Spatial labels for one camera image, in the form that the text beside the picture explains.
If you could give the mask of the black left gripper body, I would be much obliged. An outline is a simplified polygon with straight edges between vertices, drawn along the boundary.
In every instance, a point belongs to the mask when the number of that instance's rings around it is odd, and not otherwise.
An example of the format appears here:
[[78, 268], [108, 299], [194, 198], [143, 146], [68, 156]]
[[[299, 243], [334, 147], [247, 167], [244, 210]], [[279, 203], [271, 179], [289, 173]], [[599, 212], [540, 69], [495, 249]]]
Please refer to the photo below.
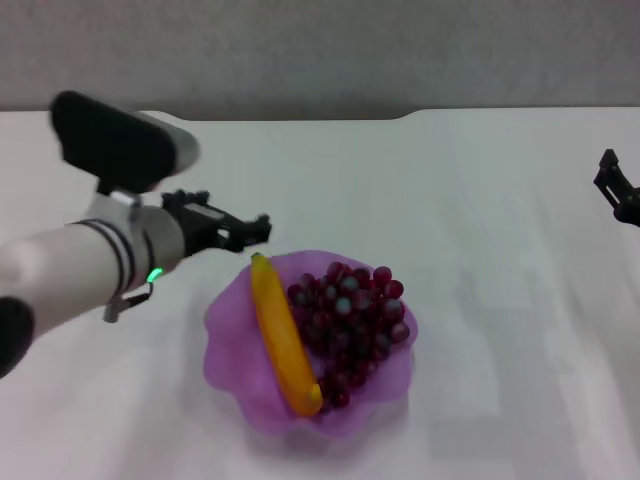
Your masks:
[[211, 206], [208, 203], [208, 191], [176, 190], [163, 193], [161, 198], [162, 208], [173, 217], [182, 231], [186, 257], [207, 249], [217, 249], [219, 227], [226, 216], [232, 215]]

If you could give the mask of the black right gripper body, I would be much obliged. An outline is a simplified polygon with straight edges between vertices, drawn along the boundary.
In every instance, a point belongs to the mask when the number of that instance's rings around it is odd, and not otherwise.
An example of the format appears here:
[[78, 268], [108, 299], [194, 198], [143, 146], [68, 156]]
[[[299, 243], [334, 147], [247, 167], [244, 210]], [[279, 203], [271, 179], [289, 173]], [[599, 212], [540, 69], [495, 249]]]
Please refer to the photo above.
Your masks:
[[639, 189], [632, 187], [620, 195], [614, 217], [621, 223], [640, 225]]

